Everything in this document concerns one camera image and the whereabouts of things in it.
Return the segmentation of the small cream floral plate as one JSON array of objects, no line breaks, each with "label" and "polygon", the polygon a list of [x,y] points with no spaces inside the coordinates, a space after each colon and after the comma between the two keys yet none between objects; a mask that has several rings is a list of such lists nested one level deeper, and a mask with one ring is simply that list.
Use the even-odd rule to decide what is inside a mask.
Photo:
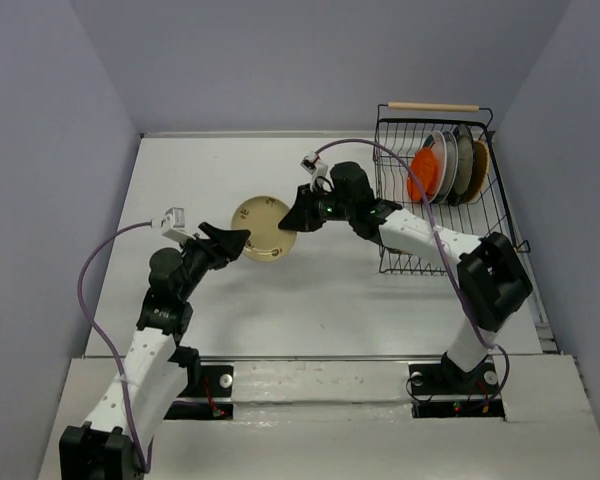
[{"label": "small cream floral plate", "polygon": [[242,202],[231,219],[234,230],[249,230],[243,254],[250,260],[269,263],[282,259],[293,248],[297,233],[281,230],[279,222],[290,211],[281,200],[256,196]]}]

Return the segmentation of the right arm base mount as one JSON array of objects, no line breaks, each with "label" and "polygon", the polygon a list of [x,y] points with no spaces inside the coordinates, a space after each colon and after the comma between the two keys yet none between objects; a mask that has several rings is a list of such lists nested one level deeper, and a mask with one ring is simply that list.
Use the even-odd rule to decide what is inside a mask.
[{"label": "right arm base mount", "polygon": [[452,385],[438,363],[409,365],[405,390],[415,419],[505,418],[499,378],[491,361],[468,383]]}]

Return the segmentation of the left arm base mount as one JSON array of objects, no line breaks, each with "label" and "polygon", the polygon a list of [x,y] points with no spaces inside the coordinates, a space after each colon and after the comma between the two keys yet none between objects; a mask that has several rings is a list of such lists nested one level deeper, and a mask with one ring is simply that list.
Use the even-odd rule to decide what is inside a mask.
[{"label": "left arm base mount", "polygon": [[232,389],[234,366],[228,363],[203,364],[200,378],[190,381],[173,401],[165,420],[225,421],[233,418]]}]

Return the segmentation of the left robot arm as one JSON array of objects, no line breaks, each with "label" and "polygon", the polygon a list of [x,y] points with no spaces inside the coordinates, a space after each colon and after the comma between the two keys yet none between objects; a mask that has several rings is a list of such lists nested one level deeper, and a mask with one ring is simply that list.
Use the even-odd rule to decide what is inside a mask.
[{"label": "left robot arm", "polygon": [[189,298],[209,271],[239,258],[250,236],[206,222],[191,234],[173,214],[148,225],[175,244],[149,259],[149,287],[127,353],[102,338],[117,373],[83,423],[62,433],[64,479],[141,479],[150,472],[158,427],[178,396],[201,383],[199,352],[181,343],[193,315]]}]

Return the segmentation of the woven bamboo round plate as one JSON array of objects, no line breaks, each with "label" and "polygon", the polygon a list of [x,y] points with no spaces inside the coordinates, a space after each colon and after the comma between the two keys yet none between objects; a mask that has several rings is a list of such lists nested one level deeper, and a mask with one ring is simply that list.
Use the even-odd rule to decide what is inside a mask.
[{"label": "woven bamboo round plate", "polygon": [[475,166],[477,173],[475,174],[476,192],[479,193],[488,177],[490,168],[490,152],[488,145],[483,140],[475,142]]}]

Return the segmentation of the teal rim Hao Wei plate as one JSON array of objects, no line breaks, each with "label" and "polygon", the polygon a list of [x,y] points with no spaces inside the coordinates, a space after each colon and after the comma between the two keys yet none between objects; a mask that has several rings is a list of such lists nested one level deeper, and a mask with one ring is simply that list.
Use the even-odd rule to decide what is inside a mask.
[{"label": "teal rim Hao Wei plate", "polygon": [[456,137],[450,131],[443,131],[442,134],[446,142],[446,170],[439,191],[441,202],[445,201],[451,192],[458,169],[458,144]]}]

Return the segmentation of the orange plate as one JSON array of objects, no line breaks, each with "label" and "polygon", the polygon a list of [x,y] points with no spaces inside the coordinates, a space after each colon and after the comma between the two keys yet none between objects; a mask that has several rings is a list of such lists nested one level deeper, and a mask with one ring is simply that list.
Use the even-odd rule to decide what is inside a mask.
[{"label": "orange plate", "polygon": [[433,150],[429,147],[421,148],[414,156],[411,164],[411,173],[406,181],[407,193],[413,202],[421,202],[424,195],[416,185],[419,181],[425,195],[434,194],[437,185],[438,165]]}]

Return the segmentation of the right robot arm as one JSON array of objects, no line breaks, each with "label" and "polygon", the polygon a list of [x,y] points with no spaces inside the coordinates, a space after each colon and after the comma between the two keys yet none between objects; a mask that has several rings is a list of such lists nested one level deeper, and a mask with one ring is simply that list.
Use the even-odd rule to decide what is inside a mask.
[{"label": "right robot arm", "polygon": [[465,319],[442,356],[440,379],[450,391],[466,390],[503,325],[532,292],[509,238],[499,232],[479,237],[450,230],[378,198],[355,162],[328,167],[318,158],[305,158],[301,165],[311,180],[298,187],[279,229],[309,233],[327,221],[344,221],[364,240],[444,269],[460,293]]}]

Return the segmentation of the black rimmed beige plate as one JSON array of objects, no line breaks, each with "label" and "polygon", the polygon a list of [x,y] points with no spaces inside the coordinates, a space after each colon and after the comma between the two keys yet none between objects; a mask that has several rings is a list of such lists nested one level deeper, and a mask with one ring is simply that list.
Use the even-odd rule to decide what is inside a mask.
[{"label": "black rimmed beige plate", "polygon": [[453,130],[453,135],[457,142],[457,172],[448,197],[448,203],[458,206],[469,190],[471,184],[474,162],[475,162],[475,144],[472,133],[466,124],[460,124]]}]

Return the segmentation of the white plate teal red rim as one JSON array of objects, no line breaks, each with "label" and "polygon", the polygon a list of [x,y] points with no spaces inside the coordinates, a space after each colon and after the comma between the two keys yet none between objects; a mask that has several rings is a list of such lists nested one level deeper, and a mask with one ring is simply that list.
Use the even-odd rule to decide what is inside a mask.
[{"label": "white plate teal red rim", "polygon": [[449,170],[447,142],[441,131],[434,130],[425,139],[423,147],[433,155],[434,166],[433,179],[426,188],[427,198],[432,203],[437,203],[440,200]]}]

